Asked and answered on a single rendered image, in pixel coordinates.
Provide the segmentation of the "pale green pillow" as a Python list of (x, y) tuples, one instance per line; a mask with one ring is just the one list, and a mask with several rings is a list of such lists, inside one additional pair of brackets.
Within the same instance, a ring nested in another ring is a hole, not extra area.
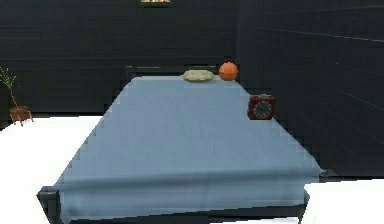
[(189, 82), (208, 82), (214, 79), (214, 74), (208, 70), (188, 70), (181, 77)]

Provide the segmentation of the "orange ball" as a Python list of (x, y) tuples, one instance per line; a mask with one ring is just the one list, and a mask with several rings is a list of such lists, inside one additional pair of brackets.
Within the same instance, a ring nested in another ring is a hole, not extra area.
[(238, 68), (232, 62), (223, 63), (219, 68), (219, 77), (224, 81), (233, 81), (238, 75)]

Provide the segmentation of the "red-brown alarm clock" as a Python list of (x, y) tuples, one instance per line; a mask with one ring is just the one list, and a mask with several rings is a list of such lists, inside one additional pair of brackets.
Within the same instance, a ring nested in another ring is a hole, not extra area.
[(247, 115), (250, 120), (271, 120), (276, 99), (272, 95), (260, 94), (249, 97)]

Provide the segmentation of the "house plant in brown pot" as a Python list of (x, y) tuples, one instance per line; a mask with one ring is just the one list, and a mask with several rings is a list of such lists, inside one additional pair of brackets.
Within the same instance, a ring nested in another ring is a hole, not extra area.
[(16, 102), (13, 94), (13, 84), (15, 79), (16, 75), (13, 75), (8, 67), (3, 68), (0, 66), (0, 83), (4, 84), (8, 88), (11, 100), (14, 104), (14, 106), (9, 109), (11, 121), (13, 124), (19, 122), (21, 126), (24, 126), (24, 121), (33, 121), (33, 116), (27, 106), (21, 106)]

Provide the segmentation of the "blue bed with dark frame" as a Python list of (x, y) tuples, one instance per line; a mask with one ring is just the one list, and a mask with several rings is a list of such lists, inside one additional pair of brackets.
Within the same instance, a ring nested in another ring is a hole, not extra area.
[(129, 82), (37, 198), (49, 224), (210, 224), (302, 217), (325, 174), (236, 81), (128, 67)]

